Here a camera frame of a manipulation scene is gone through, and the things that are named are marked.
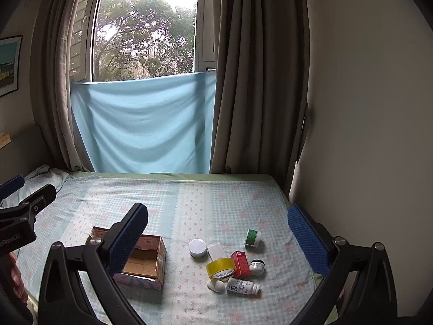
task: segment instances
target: screw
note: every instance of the screw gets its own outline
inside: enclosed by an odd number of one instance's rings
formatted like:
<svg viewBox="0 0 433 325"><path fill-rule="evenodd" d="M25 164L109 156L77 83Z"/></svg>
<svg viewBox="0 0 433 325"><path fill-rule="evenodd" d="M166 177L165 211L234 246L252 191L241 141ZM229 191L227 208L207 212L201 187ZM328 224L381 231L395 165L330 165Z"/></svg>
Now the screw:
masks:
<svg viewBox="0 0 433 325"><path fill-rule="evenodd" d="M60 247L61 247L61 242L54 242L51 245L51 249L53 249L53 250L59 249Z"/></svg>
<svg viewBox="0 0 433 325"><path fill-rule="evenodd" d="M385 246L384 246L382 243L380 243L380 242L376 242L376 243L375 243L375 248L376 248L378 251L383 251L383 249L385 249Z"/></svg>
<svg viewBox="0 0 433 325"><path fill-rule="evenodd" d="M343 237L337 236L334 238L334 242L336 245L343 246L346 244L346 240Z"/></svg>
<svg viewBox="0 0 433 325"><path fill-rule="evenodd" d="M92 237L92 239L90 240L90 244L93 246L98 245L99 243L102 242L102 238L101 237Z"/></svg>

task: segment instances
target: yellow tape roll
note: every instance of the yellow tape roll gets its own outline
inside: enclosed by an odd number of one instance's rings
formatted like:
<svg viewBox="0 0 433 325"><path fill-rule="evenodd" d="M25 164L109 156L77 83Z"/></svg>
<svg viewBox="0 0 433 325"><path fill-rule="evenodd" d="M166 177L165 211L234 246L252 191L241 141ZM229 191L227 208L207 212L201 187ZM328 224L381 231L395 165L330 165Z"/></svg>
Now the yellow tape roll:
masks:
<svg viewBox="0 0 433 325"><path fill-rule="evenodd" d="M232 258L221 258L207 264L206 271L211 279L218 280L233 275L236 266Z"/></svg>

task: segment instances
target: checkered bed sheet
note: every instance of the checkered bed sheet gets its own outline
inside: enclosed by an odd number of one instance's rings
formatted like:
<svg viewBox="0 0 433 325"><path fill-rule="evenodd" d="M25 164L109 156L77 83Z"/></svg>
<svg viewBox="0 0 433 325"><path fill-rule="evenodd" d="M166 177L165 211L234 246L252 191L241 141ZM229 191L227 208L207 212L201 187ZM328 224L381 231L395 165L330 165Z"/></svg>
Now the checkered bed sheet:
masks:
<svg viewBox="0 0 433 325"><path fill-rule="evenodd" d="M148 207L146 234L161 235L167 248L162 290L119 284L148 325L289 324L314 292L311 268L287 224L287 207L274 181L168 181L71 178L54 174L27 181L21 195L53 179L57 199L38 215L35 242L19 251L18 266L29 292L37 299L49 247L86 241L93 226L109 228L136 202ZM245 249L246 231L262 232L259 248ZM216 294L206 287L209 259L194 259L188 242L202 238L221 243L227 256L246 251L265 262L265 273L250 279L258 295ZM84 287L98 318L110 323L85 273Z"/></svg>

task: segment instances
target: open window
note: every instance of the open window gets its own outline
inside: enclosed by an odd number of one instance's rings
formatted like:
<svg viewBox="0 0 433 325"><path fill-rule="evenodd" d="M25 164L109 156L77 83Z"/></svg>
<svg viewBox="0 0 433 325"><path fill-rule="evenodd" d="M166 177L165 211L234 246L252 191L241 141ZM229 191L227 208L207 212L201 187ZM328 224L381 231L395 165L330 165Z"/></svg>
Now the open window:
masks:
<svg viewBox="0 0 433 325"><path fill-rule="evenodd" d="M116 81L215 68L212 0L79 0L72 81Z"/></svg>

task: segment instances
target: tree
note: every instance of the tree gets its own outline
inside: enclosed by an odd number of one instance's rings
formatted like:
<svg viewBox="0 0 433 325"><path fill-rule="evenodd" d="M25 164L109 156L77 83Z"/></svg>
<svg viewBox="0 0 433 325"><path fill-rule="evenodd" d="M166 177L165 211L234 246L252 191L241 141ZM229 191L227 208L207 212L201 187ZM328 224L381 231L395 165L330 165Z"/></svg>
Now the tree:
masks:
<svg viewBox="0 0 433 325"><path fill-rule="evenodd" d="M94 48L96 81L193 71L196 8L165 0L101 0Z"/></svg>

